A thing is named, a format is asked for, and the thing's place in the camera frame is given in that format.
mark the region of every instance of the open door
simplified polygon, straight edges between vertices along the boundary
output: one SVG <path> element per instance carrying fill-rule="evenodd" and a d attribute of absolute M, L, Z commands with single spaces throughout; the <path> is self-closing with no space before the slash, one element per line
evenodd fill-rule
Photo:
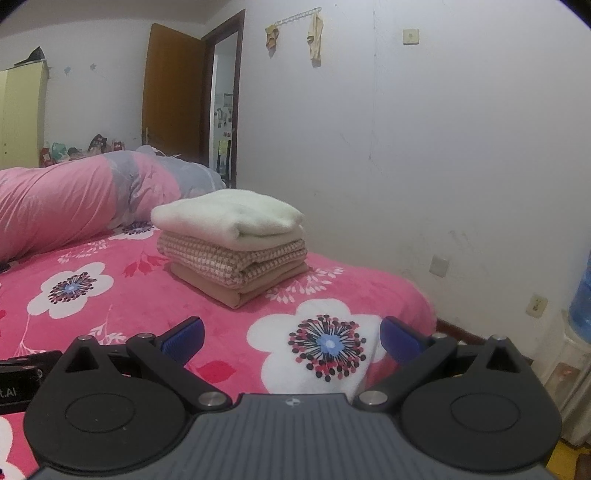
<path fill-rule="evenodd" d="M 144 78 L 142 144 L 209 166 L 200 158 L 205 43 L 152 24 Z"/>

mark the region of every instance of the blue water bottle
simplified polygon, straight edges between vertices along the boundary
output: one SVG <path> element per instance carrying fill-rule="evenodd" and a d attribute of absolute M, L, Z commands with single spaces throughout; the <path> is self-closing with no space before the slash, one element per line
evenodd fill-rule
<path fill-rule="evenodd" d="M 570 304 L 570 326 L 586 342 L 591 343 L 591 254 L 581 278 L 579 289 Z"/>

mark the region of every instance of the door frame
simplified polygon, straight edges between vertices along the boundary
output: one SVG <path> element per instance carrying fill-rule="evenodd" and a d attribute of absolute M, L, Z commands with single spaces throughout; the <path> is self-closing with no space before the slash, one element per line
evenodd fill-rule
<path fill-rule="evenodd" d="M 230 144 L 230 157 L 232 159 L 230 171 L 230 187 L 236 188 L 236 152 L 238 151 L 238 95 L 240 91 L 240 63 L 242 60 L 242 35 L 244 32 L 244 17 L 246 10 L 242 10 L 232 18 L 226 20 L 220 26 L 211 30 L 202 40 L 205 42 L 205 64 L 203 69 L 202 107 L 201 107 L 201 135 L 200 152 L 202 158 L 207 158 L 207 166 L 210 162 L 209 122 L 211 115 L 213 59 L 216 45 L 230 35 L 238 33 L 236 42 L 236 64 L 234 67 L 234 92 L 232 98 L 232 137 Z"/>

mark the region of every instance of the folded clothes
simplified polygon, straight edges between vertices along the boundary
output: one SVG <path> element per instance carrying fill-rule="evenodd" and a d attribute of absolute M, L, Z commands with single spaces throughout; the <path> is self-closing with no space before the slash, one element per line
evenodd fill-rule
<path fill-rule="evenodd" d="M 214 282 L 203 278 L 197 272 L 191 270 L 189 267 L 180 265 L 178 263 L 170 264 L 170 271 L 181 280 L 201 290 L 204 294 L 222 302 L 231 309 L 237 309 L 244 305 L 247 301 L 258 297 L 265 293 L 269 288 L 281 283 L 288 278 L 305 273 L 310 268 L 304 262 L 294 261 L 282 265 L 273 271 L 267 272 L 262 277 L 258 278 L 251 285 L 245 289 L 232 290 L 230 288 L 222 287 Z"/>
<path fill-rule="evenodd" d="M 302 220 L 302 213 L 287 203 L 236 189 L 152 210 L 152 223 L 161 230 L 240 252 L 265 250 L 302 238 Z"/>
<path fill-rule="evenodd" d="M 242 288 L 265 273 L 293 261 L 304 261 L 308 250 L 302 239 L 280 247 L 236 252 L 186 235 L 163 232 L 158 251 L 226 288 Z"/>

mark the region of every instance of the baseboard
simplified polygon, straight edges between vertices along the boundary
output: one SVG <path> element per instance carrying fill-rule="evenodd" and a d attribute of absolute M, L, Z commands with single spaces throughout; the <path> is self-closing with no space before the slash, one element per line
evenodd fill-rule
<path fill-rule="evenodd" d="M 483 345 L 486 342 L 486 339 L 478 335 L 474 335 L 473 333 L 470 333 L 467 330 L 464 330 L 463 328 L 460 328 L 441 319 L 437 319 L 436 330 L 438 332 L 445 333 L 450 337 L 454 337 L 456 340 L 462 340 L 464 341 L 464 343 L 467 343 L 468 345 Z M 531 358 L 525 355 L 524 358 L 528 361 L 530 365 L 533 363 L 533 360 Z"/>

